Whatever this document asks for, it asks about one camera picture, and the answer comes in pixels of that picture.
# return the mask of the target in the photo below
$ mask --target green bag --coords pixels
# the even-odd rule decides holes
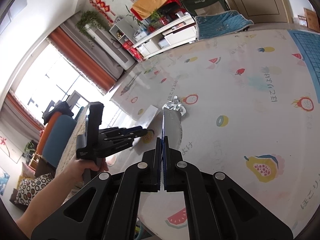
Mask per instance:
[[[192,16],[215,15],[230,10],[226,0],[183,0],[182,4]]]

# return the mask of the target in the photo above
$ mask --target hand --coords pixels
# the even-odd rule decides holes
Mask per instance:
[[[102,159],[101,166],[98,167],[94,161],[77,160],[76,155],[73,155],[63,172],[72,182],[82,182],[82,175],[85,169],[98,171],[98,173],[109,170],[105,158]]]

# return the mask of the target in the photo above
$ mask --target orange cushion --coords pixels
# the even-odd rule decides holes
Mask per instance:
[[[49,122],[47,123],[47,126],[44,129],[44,132],[42,134],[42,136],[40,137],[40,141],[38,143],[37,146],[37,154],[38,155],[42,155],[42,150],[44,148],[45,143],[47,142],[47,138],[49,137],[49,134],[51,133],[52,127],[54,126],[54,123],[56,122],[56,120],[58,119],[58,117],[62,115],[60,112],[55,112]]]

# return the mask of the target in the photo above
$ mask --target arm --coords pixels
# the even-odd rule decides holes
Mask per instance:
[[[31,200],[25,213],[16,221],[27,237],[31,238],[33,229],[63,204],[76,183],[82,181],[85,169],[102,172],[108,167],[103,161],[99,170],[93,161],[77,160],[74,155],[66,168]]]

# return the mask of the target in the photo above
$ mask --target blue quilted blanket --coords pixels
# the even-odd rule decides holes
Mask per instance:
[[[234,33],[253,25],[237,11],[226,11],[216,15],[196,16],[198,40]]]

